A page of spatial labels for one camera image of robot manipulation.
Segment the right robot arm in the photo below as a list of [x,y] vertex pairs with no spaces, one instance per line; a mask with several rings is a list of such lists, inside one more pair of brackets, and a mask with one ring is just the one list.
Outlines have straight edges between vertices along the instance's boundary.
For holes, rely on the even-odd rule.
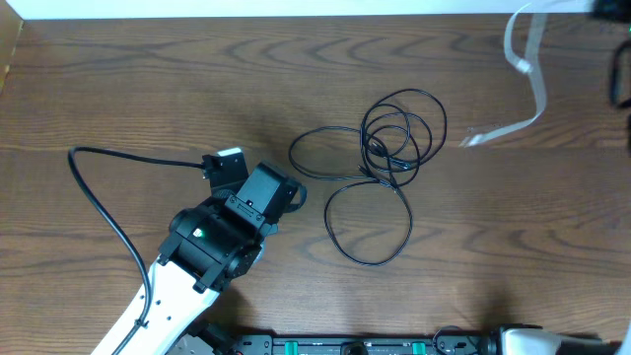
[[[520,11],[516,11],[507,22],[503,41],[504,55],[509,64],[528,77],[535,102],[535,114],[529,119],[471,136],[463,142],[467,146],[486,143],[524,129],[533,124],[545,111],[547,92],[538,53],[545,30],[547,14],[535,12],[532,15],[526,39],[525,53],[519,56],[513,49],[513,30],[520,13]],[[526,325],[515,325],[501,329],[497,339],[492,344],[489,344],[487,349],[489,351],[495,350],[501,355],[630,355],[630,336],[626,335],[619,343],[606,342],[604,340],[562,335]]]

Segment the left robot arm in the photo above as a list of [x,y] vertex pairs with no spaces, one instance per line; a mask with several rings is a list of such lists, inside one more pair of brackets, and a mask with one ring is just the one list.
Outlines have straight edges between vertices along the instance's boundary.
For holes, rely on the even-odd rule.
[[172,220],[148,272],[152,289],[139,290],[96,347],[98,354],[165,354],[231,281],[245,275],[276,233],[293,200],[306,188],[261,162],[249,171],[242,158],[209,157],[211,195]]

